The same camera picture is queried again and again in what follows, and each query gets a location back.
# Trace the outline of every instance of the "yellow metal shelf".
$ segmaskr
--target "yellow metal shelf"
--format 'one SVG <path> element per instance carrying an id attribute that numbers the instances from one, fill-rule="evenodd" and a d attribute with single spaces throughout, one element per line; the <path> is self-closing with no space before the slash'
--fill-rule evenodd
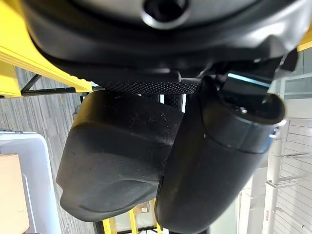
<path id="1" fill-rule="evenodd" d="M 297 49 L 298 51 L 301 51 L 306 50 L 310 47 L 312 47 L 312 26 L 310 26 L 310 29 L 307 31 L 302 41 L 299 43 Z"/>
<path id="2" fill-rule="evenodd" d="M 0 95 L 21 97 L 19 82 L 13 65 L 0 61 Z"/>
<path id="3" fill-rule="evenodd" d="M 71 76 L 46 60 L 34 47 L 20 14 L 0 0 L 0 60 L 70 85 L 76 92 L 91 92 L 90 82 Z"/>

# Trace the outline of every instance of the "white wall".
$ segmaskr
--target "white wall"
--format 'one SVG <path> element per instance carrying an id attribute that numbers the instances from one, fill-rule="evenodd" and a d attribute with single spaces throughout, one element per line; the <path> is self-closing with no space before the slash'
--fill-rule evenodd
<path id="1" fill-rule="evenodd" d="M 312 118 L 312 98 L 284 100 L 286 118 Z"/>
<path id="2" fill-rule="evenodd" d="M 285 154 L 312 152 L 312 120 L 291 120 L 285 143 Z M 278 189 L 277 207 L 312 230 L 312 158 L 291 159 L 283 157 L 281 177 L 305 176 L 297 185 Z M 306 234 L 291 218 L 276 213 L 275 234 Z"/>
<path id="3" fill-rule="evenodd" d="M 236 234 L 236 203 L 235 201 L 211 225 L 211 234 Z"/>

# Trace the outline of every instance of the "textured black grip surface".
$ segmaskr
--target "textured black grip surface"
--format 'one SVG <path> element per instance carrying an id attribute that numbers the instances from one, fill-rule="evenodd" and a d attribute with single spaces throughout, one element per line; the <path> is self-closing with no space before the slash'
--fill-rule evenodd
<path id="1" fill-rule="evenodd" d="M 182 103 L 183 103 L 183 94 L 177 95 L 165 95 L 164 103 L 168 106 L 172 106 L 173 108 L 182 111 Z"/>

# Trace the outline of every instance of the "metal ring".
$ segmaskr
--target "metal ring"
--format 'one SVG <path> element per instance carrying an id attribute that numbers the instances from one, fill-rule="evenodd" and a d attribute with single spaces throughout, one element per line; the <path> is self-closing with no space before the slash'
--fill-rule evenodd
<path id="1" fill-rule="evenodd" d="M 141 19 L 143 20 L 144 23 L 146 23 L 148 26 L 154 29 L 170 30 L 183 24 L 187 20 L 189 15 L 190 15 L 190 10 L 189 8 L 187 8 L 183 12 L 183 14 L 179 16 L 177 19 L 169 21 L 169 22 L 161 22 L 161 21 L 154 19 L 152 16 L 150 16 L 143 8 L 141 12 Z"/>

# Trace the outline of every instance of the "yellow frame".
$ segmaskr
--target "yellow frame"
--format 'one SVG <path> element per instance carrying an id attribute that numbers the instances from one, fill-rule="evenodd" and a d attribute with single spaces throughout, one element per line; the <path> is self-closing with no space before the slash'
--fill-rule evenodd
<path id="1" fill-rule="evenodd" d="M 70 85 L 76 92 L 91 92 L 90 82 L 52 65 L 34 47 L 15 0 L 0 0 L 0 60 Z"/>

